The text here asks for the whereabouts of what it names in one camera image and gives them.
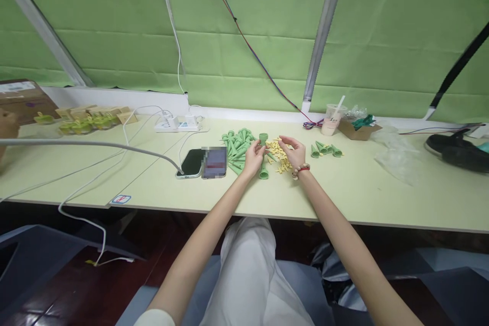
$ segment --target black shoe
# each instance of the black shoe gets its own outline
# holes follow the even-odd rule
[[[425,143],[430,153],[440,156],[445,162],[474,172],[489,173],[489,153],[464,140],[464,129],[452,136],[431,135]]]

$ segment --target phone screen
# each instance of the phone screen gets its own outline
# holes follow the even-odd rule
[[[205,150],[192,149],[188,152],[185,160],[182,163],[183,174],[177,172],[178,177],[199,175],[202,169],[202,161],[204,160]]]
[[[203,179],[221,178],[226,175],[228,151],[226,147],[208,148],[205,152]]]

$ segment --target woman's right hand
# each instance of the woman's right hand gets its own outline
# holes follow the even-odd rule
[[[287,158],[289,159],[290,164],[292,165],[292,169],[296,169],[300,165],[306,162],[306,147],[304,144],[298,142],[294,138],[289,138],[286,136],[280,135],[282,140],[279,140],[279,145],[287,154]],[[291,145],[294,150],[289,149],[287,145]]]

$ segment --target white wall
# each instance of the white wall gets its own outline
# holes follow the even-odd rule
[[[77,107],[86,104],[96,104],[100,106],[128,106],[135,109],[141,106],[157,105],[166,110],[170,110],[174,115],[185,116],[188,114],[189,105],[186,95],[157,93],[157,92],[138,92],[122,89],[102,89],[102,88],[58,88],[42,87],[44,92],[59,107]],[[302,110],[313,121],[322,119],[322,114],[310,113],[309,102],[305,102]],[[450,124],[445,122],[427,121],[426,119],[434,110],[429,110],[423,119],[402,119],[377,116],[379,125],[389,124],[402,129],[419,129],[426,127],[459,127],[462,125]],[[154,109],[139,110],[140,114],[153,113]],[[303,123],[305,118],[300,113],[294,112],[275,112],[275,111],[256,111],[256,110],[236,110],[232,108],[200,108],[192,107],[193,115],[202,115],[209,118],[229,119],[229,120],[248,120],[248,121],[271,121],[271,122],[296,122]]]

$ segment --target light green desk surface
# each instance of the light green desk surface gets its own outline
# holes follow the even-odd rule
[[[337,132],[332,137],[319,129],[306,131],[300,124],[204,120],[207,133],[192,136],[182,149],[184,159],[189,149],[219,146],[221,135],[228,130],[246,127],[254,136],[268,133],[295,137],[308,148],[311,171],[346,218],[357,224],[434,228],[457,231],[489,232],[489,177],[443,163],[423,148],[427,134],[410,135],[409,141],[419,148],[418,181],[411,187],[385,171],[375,160],[376,153],[386,149],[373,141],[352,141]],[[316,140],[334,144],[345,156],[310,157],[311,143]],[[181,144],[167,155],[178,159]],[[237,215],[265,216],[299,220],[317,220],[316,214],[290,173],[274,172],[277,163],[267,165],[269,180],[254,180],[246,191]],[[130,195],[127,207],[208,212],[236,178],[229,170],[221,179],[176,179],[175,169],[162,159],[148,168],[134,182],[120,191]]]
[[[137,123],[126,125],[128,137],[141,127],[147,116],[138,116]],[[177,143],[185,133],[155,133],[153,126],[157,116],[151,118],[132,140],[131,145],[157,153],[165,153]],[[21,138],[41,138],[44,126],[37,124],[21,128]],[[102,141],[125,144],[122,126],[107,131],[95,131],[85,136],[69,136],[61,139]],[[98,162],[119,149],[94,146],[14,146],[9,147],[0,164],[0,197],[5,197],[28,186],[61,177],[78,169]],[[77,188],[89,182],[104,169],[113,165],[120,156],[88,168],[62,180],[50,183],[9,201],[59,204]],[[147,169],[157,157],[128,151],[124,160],[115,168],[101,176],[96,182],[84,188],[68,205],[108,207],[108,202],[137,176]]]

